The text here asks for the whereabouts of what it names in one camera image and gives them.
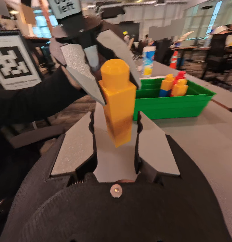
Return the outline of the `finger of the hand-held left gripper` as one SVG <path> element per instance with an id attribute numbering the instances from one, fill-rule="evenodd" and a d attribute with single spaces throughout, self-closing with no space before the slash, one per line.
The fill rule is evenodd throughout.
<path id="1" fill-rule="evenodd" d="M 139 73 L 132 58 L 132 53 L 125 41 L 110 29 L 99 33 L 96 41 L 98 51 L 105 60 L 121 59 L 125 61 L 130 69 L 130 81 L 137 89 L 141 89 Z"/>
<path id="2" fill-rule="evenodd" d="M 95 101 L 106 105 L 96 77 L 85 61 L 85 53 L 79 44 L 66 44 L 60 47 L 66 62 L 66 69 L 78 85 Z"/>

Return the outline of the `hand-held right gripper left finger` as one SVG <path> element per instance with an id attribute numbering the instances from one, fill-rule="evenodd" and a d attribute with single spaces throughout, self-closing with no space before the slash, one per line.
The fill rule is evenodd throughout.
<path id="1" fill-rule="evenodd" d="M 66 133 L 51 171 L 52 177 L 84 178 L 97 167 L 94 113 L 88 112 Z"/>

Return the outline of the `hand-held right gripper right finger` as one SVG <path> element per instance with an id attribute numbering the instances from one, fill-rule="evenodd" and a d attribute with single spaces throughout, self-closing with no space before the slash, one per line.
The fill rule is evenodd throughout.
<path id="1" fill-rule="evenodd" d="M 134 168 L 147 180 L 157 183 L 163 176 L 180 177 L 165 132 L 143 112 L 138 112 Z"/>

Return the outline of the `red mega block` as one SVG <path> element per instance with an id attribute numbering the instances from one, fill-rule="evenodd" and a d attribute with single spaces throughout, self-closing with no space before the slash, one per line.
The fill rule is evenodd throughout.
<path id="1" fill-rule="evenodd" d="M 179 71 L 177 76 L 175 77 L 175 81 L 178 82 L 180 79 L 186 78 L 186 71 Z"/>

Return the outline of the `person's left forearm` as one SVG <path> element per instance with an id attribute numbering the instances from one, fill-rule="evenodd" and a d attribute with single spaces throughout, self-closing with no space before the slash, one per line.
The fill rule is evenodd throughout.
<path id="1" fill-rule="evenodd" d="M 0 89 L 0 126 L 50 117 L 87 93 L 71 83 L 62 67 L 41 83 L 24 89 Z"/>

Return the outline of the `blue white wipes canister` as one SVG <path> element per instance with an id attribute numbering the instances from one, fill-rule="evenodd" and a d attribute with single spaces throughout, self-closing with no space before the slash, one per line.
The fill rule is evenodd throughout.
<path id="1" fill-rule="evenodd" d="M 143 48 L 142 75 L 144 77 L 150 77 L 152 75 L 155 51 L 155 46 L 145 46 Z"/>

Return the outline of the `green plastic bin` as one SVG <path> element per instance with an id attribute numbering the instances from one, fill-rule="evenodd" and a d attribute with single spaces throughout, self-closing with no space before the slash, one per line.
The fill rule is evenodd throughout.
<path id="1" fill-rule="evenodd" d="M 215 92 L 187 80 L 186 95 L 159 97 L 163 79 L 141 79 L 141 89 L 136 91 L 133 120 L 138 119 L 138 111 L 142 111 L 149 119 L 197 117 L 216 95 Z"/>

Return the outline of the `orange traffic cone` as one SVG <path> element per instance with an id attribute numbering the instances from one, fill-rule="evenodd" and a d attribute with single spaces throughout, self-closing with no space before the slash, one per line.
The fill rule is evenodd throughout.
<path id="1" fill-rule="evenodd" d="M 176 67 L 177 67 L 177 60 L 178 60 L 178 51 L 175 50 L 173 55 L 172 55 L 169 67 L 172 68 L 172 69 L 176 69 Z"/>

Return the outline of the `framed marker sign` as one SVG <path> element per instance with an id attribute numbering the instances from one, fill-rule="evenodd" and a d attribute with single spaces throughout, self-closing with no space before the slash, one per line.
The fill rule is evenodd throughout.
<path id="1" fill-rule="evenodd" d="M 19 90 L 43 81 L 31 51 L 18 30 L 0 30 L 0 88 Z"/>

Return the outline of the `black office chair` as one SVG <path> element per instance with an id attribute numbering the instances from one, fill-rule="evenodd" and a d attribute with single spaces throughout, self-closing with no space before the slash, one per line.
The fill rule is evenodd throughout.
<path id="1" fill-rule="evenodd" d="M 229 33 L 213 35 L 200 79 L 230 90 L 227 78 L 232 71 L 232 52 L 226 48 Z"/>

